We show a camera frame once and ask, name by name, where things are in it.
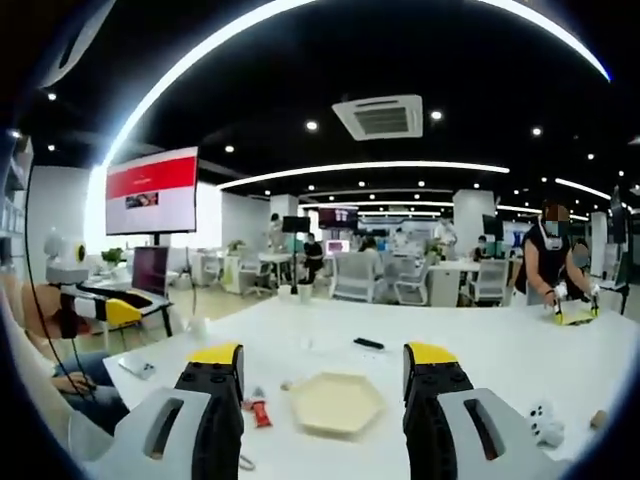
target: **beige hexagonal plate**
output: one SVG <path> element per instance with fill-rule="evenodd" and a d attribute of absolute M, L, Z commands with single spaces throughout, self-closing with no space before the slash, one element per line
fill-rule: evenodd
<path fill-rule="evenodd" d="M 320 373 L 291 394 L 298 422 L 331 434 L 356 434 L 385 407 L 380 393 L 361 375 Z"/>

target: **white glove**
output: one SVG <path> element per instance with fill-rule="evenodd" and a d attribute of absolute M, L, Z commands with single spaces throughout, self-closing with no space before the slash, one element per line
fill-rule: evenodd
<path fill-rule="evenodd" d="M 567 295 L 569 295 L 567 284 L 564 282 L 560 282 L 553 290 L 556 292 L 556 297 L 560 299 L 565 298 Z"/>

